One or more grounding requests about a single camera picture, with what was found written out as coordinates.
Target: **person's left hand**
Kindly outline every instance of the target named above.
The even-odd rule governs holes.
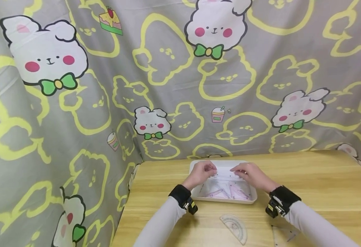
[[[194,164],[193,170],[181,185],[191,191],[216,173],[217,168],[211,161],[199,161]]]

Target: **bunny cartoon print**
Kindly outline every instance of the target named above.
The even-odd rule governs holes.
[[[86,205],[80,195],[67,197],[63,187],[60,187],[64,211],[61,214],[51,247],[76,247],[86,234],[82,226],[86,217]]]
[[[138,135],[144,136],[145,140],[162,139],[172,127],[166,117],[167,113],[162,109],[150,110],[146,106],[139,107],[135,109],[134,128]]]
[[[303,90],[288,94],[271,119],[272,126],[279,128],[279,133],[303,128],[305,123],[311,122],[324,111],[326,104],[323,99],[329,93],[329,89],[320,88],[309,94],[305,94]]]
[[[251,5],[251,0],[197,0],[184,27],[194,55],[219,60],[223,51],[237,46],[248,30],[245,13]]]
[[[87,71],[88,60],[68,21],[42,28],[32,18],[17,15],[1,19],[0,26],[25,85],[39,85],[45,96],[77,88],[76,79]]]

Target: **green bow tie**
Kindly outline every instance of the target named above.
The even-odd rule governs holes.
[[[213,48],[211,47],[205,47],[201,44],[197,44],[194,50],[194,55],[196,57],[212,57],[214,60],[219,60],[223,55],[223,45],[217,45]]]
[[[157,132],[153,134],[145,133],[145,140],[150,140],[151,138],[162,139],[162,132]]]
[[[66,73],[59,80],[51,81],[48,79],[42,79],[39,82],[42,87],[42,93],[45,96],[52,96],[53,94],[55,94],[57,89],[65,88],[73,90],[77,88],[77,81],[73,73]]]
[[[301,129],[304,125],[304,120],[298,120],[297,122],[290,124],[290,125],[282,125],[279,129],[279,133],[283,133],[287,131],[288,129]]]
[[[73,228],[73,242],[79,242],[82,237],[86,234],[86,228],[79,224]]]

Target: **black wrist strap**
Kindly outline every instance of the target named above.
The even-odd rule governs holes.
[[[188,198],[191,197],[191,192],[183,185],[176,185],[172,192],[169,193],[169,197],[175,198],[175,200],[178,201],[179,206],[183,208]]]
[[[271,200],[266,207],[266,213],[272,218],[280,214],[285,216],[290,211],[290,206],[302,199],[283,185],[269,193]]]
[[[183,185],[176,185],[168,196],[175,198],[175,200],[178,201],[180,208],[188,210],[192,215],[198,210],[197,205],[191,198],[190,190],[186,189]]]

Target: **gray fabric backdrop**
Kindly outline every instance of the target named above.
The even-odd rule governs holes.
[[[0,246],[109,246],[142,161],[318,149],[361,166],[361,0],[0,0]]]

